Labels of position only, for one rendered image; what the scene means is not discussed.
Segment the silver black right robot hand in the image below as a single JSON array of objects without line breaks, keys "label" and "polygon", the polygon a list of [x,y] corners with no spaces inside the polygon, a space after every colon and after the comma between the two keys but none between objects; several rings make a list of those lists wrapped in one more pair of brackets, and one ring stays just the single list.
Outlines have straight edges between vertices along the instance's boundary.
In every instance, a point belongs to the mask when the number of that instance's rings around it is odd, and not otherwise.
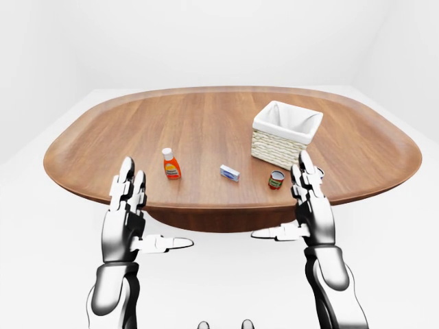
[{"label": "silver black right robot hand", "polygon": [[329,199],[321,189],[322,176],[313,164],[310,155],[301,151],[298,164],[291,167],[291,192],[296,199],[296,220],[273,228],[256,230],[251,234],[256,239],[295,241],[300,238],[308,246],[333,245],[335,222]]}]

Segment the small blue white box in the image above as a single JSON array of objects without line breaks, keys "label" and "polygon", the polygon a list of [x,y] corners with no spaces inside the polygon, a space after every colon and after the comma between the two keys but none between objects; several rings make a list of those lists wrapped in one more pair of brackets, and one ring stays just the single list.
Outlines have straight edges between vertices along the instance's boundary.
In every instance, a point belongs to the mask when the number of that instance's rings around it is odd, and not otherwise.
[{"label": "small blue white box", "polygon": [[238,182],[240,179],[240,172],[222,164],[220,166],[220,175],[224,176],[225,178],[228,178],[234,182]]}]

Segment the orange ketchup bottle white cap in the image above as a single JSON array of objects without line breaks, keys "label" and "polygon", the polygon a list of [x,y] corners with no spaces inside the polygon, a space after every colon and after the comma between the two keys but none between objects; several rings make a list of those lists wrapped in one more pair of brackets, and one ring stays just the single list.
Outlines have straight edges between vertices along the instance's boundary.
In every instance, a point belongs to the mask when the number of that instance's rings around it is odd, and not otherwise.
[{"label": "orange ketchup bottle white cap", "polygon": [[163,166],[168,179],[175,180],[181,178],[181,170],[178,161],[175,159],[171,148],[162,149],[164,158]]}]

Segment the woven basket white liner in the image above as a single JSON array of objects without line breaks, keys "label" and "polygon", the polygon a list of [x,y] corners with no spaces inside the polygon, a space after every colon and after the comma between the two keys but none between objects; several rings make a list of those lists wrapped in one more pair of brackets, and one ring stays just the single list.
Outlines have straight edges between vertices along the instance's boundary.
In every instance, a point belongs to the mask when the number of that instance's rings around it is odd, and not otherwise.
[{"label": "woven basket white liner", "polygon": [[321,112],[271,101],[252,123],[251,156],[289,170],[312,142]]}]

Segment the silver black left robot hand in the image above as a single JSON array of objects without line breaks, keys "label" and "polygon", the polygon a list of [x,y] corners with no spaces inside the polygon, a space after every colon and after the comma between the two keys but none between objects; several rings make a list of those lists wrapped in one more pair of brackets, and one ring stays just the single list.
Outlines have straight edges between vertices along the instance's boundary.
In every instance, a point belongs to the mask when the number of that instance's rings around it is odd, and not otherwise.
[{"label": "silver black left robot hand", "polygon": [[158,254],[194,245],[191,239],[143,234],[145,219],[142,208],[147,201],[145,190],[145,173],[135,171],[133,159],[125,157],[119,174],[112,180],[110,208],[104,217],[102,255],[105,263],[132,262],[139,252]]}]

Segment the red tin can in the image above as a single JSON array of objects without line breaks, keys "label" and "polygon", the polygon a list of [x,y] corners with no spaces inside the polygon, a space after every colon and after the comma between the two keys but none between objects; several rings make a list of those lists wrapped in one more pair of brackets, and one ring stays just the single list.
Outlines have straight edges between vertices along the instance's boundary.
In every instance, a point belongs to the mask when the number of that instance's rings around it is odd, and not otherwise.
[{"label": "red tin can", "polygon": [[272,190],[279,190],[282,186],[282,183],[285,179],[285,175],[282,171],[273,171],[270,174],[270,178],[268,180],[268,186]]}]

